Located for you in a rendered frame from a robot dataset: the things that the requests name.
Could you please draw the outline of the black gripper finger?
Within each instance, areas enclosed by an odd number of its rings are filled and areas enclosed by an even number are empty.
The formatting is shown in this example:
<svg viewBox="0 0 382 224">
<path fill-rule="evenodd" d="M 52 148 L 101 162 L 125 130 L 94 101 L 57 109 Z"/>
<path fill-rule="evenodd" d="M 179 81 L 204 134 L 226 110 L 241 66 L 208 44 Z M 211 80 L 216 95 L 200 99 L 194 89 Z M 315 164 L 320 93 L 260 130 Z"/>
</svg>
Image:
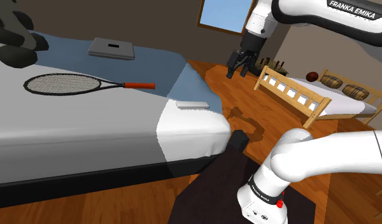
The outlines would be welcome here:
<svg viewBox="0 0 382 224">
<path fill-rule="evenodd" d="M 259 53 L 250 53 L 244 58 L 243 68 L 240 72 L 242 77 L 245 77 L 247 72 L 254 74 L 255 76 L 260 75 L 260 70 L 255 67 L 255 63 L 258 59 Z"/>
<path fill-rule="evenodd" d="M 226 77 L 228 79 L 231 79 L 233 74 L 234 74 L 234 71 L 244 63 L 244 60 L 245 60 L 245 54 L 244 52 L 242 51 L 239 51 L 239 50 L 234 50 L 231 55 L 230 55 L 230 58 L 229 60 L 227 61 L 227 67 L 228 67 L 228 70 L 227 70 L 227 75 Z"/>
</svg>

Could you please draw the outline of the light wooden bed with pillows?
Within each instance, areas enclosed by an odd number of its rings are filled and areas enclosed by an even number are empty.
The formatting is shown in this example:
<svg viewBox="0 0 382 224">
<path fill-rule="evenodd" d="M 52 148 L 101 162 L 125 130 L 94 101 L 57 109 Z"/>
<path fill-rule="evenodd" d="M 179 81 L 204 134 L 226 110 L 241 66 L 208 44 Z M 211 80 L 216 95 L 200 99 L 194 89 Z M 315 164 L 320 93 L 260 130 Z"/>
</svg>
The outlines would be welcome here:
<svg viewBox="0 0 382 224">
<path fill-rule="evenodd" d="M 324 77 L 335 77 L 346 86 L 338 89 L 321 87 Z M 306 83 L 289 78 L 265 66 L 254 86 L 264 87 L 306 116 L 302 126 L 310 128 L 317 120 L 361 118 L 368 124 L 382 111 L 382 91 L 368 87 L 344 76 L 324 70 L 318 80 Z"/>
</svg>

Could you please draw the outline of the bed with grey blue sheet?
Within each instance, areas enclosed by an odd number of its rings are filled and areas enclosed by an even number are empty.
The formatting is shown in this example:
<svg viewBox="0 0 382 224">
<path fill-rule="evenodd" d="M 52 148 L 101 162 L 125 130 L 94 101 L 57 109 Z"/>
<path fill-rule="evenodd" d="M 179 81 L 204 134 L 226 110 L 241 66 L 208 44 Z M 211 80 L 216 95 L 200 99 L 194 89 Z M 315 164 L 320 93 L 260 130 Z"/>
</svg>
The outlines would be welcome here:
<svg viewBox="0 0 382 224">
<path fill-rule="evenodd" d="M 35 65 L 0 61 L 0 208 L 196 174 L 225 149 L 232 131 L 221 99 L 180 54 L 137 46 L 134 60 L 116 60 L 90 56 L 89 41 L 46 40 Z M 50 73 L 156 87 L 71 96 L 24 88 Z"/>
</svg>

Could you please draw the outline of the white flat remote control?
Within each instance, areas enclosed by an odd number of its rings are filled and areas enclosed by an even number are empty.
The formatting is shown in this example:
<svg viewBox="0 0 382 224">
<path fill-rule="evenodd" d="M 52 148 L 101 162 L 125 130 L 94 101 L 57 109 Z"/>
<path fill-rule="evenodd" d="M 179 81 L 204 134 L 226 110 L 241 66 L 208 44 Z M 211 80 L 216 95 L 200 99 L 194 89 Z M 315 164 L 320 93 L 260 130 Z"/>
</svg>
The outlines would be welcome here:
<svg viewBox="0 0 382 224">
<path fill-rule="evenodd" d="M 176 101 L 176 106 L 180 109 L 209 109 L 207 102 Z"/>
</svg>

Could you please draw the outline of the wood-framed window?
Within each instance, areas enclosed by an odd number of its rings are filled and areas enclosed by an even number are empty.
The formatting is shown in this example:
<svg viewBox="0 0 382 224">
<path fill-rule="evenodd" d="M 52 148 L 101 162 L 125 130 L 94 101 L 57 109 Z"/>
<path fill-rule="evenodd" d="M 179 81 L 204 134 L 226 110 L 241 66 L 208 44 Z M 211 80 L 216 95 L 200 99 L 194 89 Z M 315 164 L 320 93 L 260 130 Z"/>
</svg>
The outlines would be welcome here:
<svg viewBox="0 0 382 224">
<path fill-rule="evenodd" d="M 241 35 L 257 0 L 201 0 L 197 26 Z"/>
</svg>

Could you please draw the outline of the grey closed laptop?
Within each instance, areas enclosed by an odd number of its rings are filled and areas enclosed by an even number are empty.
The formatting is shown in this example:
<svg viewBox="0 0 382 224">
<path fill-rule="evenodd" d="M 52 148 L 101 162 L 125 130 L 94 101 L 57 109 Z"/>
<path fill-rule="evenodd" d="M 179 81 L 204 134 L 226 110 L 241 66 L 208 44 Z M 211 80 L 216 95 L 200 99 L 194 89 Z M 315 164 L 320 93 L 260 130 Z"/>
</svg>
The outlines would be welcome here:
<svg viewBox="0 0 382 224">
<path fill-rule="evenodd" d="M 96 57 L 111 59 L 135 59 L 134 46 L 132 43 L 112 39 L 95 38 L 87 53 Z"/>
</svg>

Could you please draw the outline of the grey and black plush toy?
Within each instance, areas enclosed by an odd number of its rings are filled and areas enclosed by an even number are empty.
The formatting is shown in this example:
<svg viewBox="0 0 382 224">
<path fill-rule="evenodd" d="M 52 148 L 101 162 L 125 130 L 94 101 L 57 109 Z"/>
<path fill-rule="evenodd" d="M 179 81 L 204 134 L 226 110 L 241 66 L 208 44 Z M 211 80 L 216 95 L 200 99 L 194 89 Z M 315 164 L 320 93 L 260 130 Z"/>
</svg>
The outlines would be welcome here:
<svg viewBox="0 0 382 224">
<path fill-rule="evenodd" d="M 48 41 L 33 33 L 32 18 L 18 11 L 17 0 L 0 0 L 0 61 L 24 68 L 35 64 L 37 52 L 49 49 Z"/>
</svg>

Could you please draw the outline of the dark robot stand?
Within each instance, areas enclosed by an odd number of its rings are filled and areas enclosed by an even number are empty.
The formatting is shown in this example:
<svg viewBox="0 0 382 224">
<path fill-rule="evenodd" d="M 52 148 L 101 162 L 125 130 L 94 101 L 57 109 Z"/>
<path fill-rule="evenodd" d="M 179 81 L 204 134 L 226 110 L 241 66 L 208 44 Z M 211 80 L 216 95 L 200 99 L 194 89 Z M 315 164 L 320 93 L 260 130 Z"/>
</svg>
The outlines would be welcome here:
<svg viewBox="0 0 382 224">
<path fill-rule="evenodd" d="M 242 130 L 235 130 L 223 153 L 209 165 L 174 202 L 167 224 L 314 224 L 314 202 L 287 187 L 281 202 L 268 213 L 256 205 L 241 211 L 237 191 L 250 190 L 248 180 L 260 165 L 243 150 L 249 142 Z"/>
</svg>

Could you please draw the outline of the black tennis racket orange grip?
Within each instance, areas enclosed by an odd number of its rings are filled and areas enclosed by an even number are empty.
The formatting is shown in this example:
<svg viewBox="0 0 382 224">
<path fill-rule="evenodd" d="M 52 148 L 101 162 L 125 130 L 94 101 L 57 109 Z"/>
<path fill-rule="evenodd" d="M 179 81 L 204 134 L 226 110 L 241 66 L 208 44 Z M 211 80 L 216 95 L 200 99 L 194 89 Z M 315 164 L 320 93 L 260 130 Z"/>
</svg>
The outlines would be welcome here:
<svg viewBox="0 0 382 224">
<path fill-rule="evenodd" d="M 94 76 L 74 73 L 50 73 L 32 77 L 24 88 L 33 94 L 68 96 L 80 95 L 110 88 L 155 89 L 154 83 L 117 83 Z"/>
</svg>

